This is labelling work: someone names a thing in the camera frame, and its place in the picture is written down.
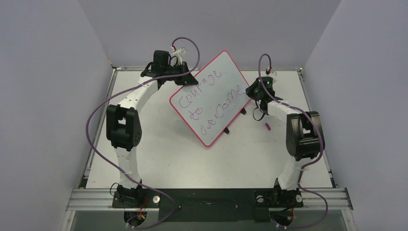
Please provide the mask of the pink framed whiteboard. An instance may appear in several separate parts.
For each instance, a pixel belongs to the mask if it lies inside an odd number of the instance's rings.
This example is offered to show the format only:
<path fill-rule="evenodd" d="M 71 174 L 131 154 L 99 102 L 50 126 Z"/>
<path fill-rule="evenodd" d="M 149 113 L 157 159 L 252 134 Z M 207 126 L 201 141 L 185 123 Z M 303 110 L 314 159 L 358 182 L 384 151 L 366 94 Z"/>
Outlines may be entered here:
<path fill-rule="evenodd" d="M 169 99 L 170 105 L 198 137 L 210 147 L 250 101 L 248 81 L 228 51 L 222 51 Z"/>

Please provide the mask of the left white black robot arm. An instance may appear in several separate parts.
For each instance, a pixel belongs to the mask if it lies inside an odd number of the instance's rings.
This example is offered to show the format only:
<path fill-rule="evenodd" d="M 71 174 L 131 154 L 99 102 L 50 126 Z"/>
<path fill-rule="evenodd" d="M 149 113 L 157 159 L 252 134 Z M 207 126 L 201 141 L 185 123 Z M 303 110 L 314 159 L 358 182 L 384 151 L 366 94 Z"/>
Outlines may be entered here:
<path fill-rule="evenodd" d="M 184 47 L 174 50 L 173 53 L 156 50 L 153 61 L 140 74 L 140 87 L 118 104 L 107 107 L 106 136 L 114 148 L 118 166 L 121 168 L 114 201 L 122 205 L 139 207 L 145 202 L 136 157 L 136 147 L 142 136 L 139 113 L 143 106 L 166 81 L 173 81 L 178 86 L 198 84 L 182 59 L 186 52 Z"/>

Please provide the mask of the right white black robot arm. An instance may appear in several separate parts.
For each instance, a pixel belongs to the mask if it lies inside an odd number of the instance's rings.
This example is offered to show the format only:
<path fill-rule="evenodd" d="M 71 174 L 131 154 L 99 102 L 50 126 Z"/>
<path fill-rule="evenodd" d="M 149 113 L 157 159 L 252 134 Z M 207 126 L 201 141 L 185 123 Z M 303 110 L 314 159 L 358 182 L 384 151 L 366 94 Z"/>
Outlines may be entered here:
<path fill-rule="evenodd" d="M 325 141 L 319 113 L 306 112 L 275 96 L 272 77 L 258 77 L 245 92 L 255 101 L 264 116 L 272 116 L 286 126 L 286 149 L 289 158 L 270 192 L 259 193 L 261 207 L 302 207 L 299 183 L 306 165 L 324 150 Z"/>

